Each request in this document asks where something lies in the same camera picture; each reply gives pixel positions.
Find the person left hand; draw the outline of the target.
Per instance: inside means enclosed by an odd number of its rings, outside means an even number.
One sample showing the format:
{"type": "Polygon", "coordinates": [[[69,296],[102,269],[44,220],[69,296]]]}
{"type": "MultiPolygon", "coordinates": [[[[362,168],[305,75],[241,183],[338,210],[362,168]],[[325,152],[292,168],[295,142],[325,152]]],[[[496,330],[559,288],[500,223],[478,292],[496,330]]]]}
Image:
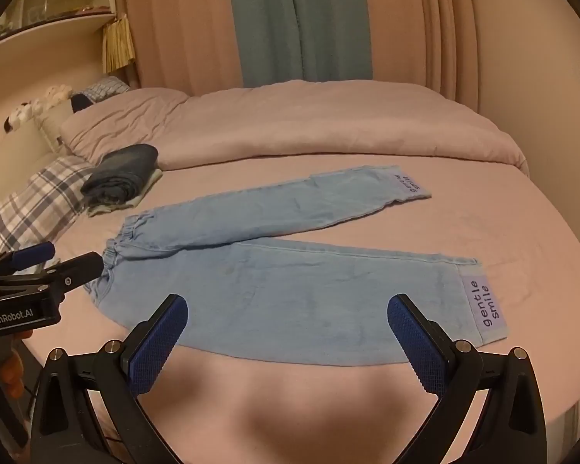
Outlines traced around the person left hand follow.
{"type": "Polygon", "coordinates": [[[14,349],[13,343],[18,340],[30,338],[32,330],[14,334],[8,340],[9,356],[0,365],[0,381],[5,392],[12,399],[19,399],[24,394],[24,372],[25,367],[22,358],[14,349]]]}

